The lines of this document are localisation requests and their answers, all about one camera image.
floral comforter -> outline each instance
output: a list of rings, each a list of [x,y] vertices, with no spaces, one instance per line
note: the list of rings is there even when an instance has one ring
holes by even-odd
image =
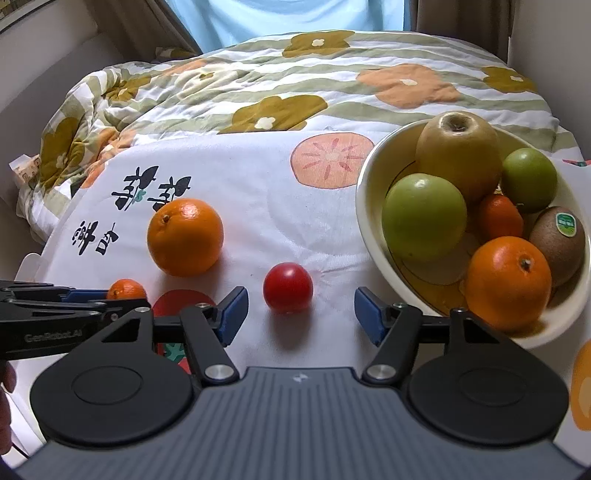
[[[189,135],[390,132],[458,109],[549,155],[582,161],[530,79],[460,41],[336,30],[176,60],[183,54],[168,49],[161,63],[107,67],[70,90],[43,133],[39,173],[21,190],[20,207],[39,236],[48,238],[77,190],[121,151]]]

bed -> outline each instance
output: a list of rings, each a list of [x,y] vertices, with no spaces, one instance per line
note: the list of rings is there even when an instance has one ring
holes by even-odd
[[[356,176],[387,133],[451,109],[474,112],[544,151],[573,190],[588,195],[576,141],[535,84],[450,38],[275,35],[195,58],[163,49],[156,63],[91,73],[51,118],[39,174],[20,191],[31,227],[48,239],[35,279],[105,288],[136,278],[164,314],[244,285],[249,316],[228,347],[241,372],[248,365],[359,369],[374,347],[353,314],[355,288],[397,296],[361,240]],[[154,211],[182,196],[213,205],[225,227],[222,259],[188,280],[160,272],[145,244]],[[282,261],[305,266],[315,288],[313,308],[289,319],[271,314],[261,291]],[[589,330],[583,319],[536,354],[569,381],[573,352]],[[167,348],[182,361],[180,347]],[[591,458],[586,433],[570,416],[558,441]]]

red tomato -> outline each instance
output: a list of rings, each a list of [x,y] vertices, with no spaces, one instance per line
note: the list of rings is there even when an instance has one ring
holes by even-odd
[[[297,263],[280,263],[269,270],[262,294],[274,312],[291,313],[310,306],[314,286],[304,267]]]

cream bowl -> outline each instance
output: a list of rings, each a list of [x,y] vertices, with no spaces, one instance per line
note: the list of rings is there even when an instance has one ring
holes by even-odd
[[[433,264],[409,264],[390,254],[382,231],[382,205],[390,187],[400,178],[416,172],[415,149],[427,121],[415,122],[384,137],[369,153],[357,182],[355,209],[365,246],[390,286],[408,304],[424,314],[447,314],[449,308],[466,306],[463,298],[463,275],[471,255],[479,246],[474,235],[467,233],[460,245],[448,256]],[[504,130],[495,128],[501,155],[529,143]],[[585,252],[581,267],[565,285],[553,292],[540,319],[527,330],[512,334],[524,348],[548,343],[565,332],[583,311],[591,287],[589,223],[573,192],[558,172],[558,189],[552,206],[570,209],[585,230]],[[526,230],[537,215],[525,218]]]

silver screw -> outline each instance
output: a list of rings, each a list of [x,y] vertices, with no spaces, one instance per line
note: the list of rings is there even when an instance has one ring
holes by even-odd
[[[227,380],[234,374],[234,369],[230,365],[217,364],[211,365],[205,369],[205,375],[212,380]]]
[[[375,380],[389,380],[396,375],[394,367],[384,364],[372,365],[365,372]]]

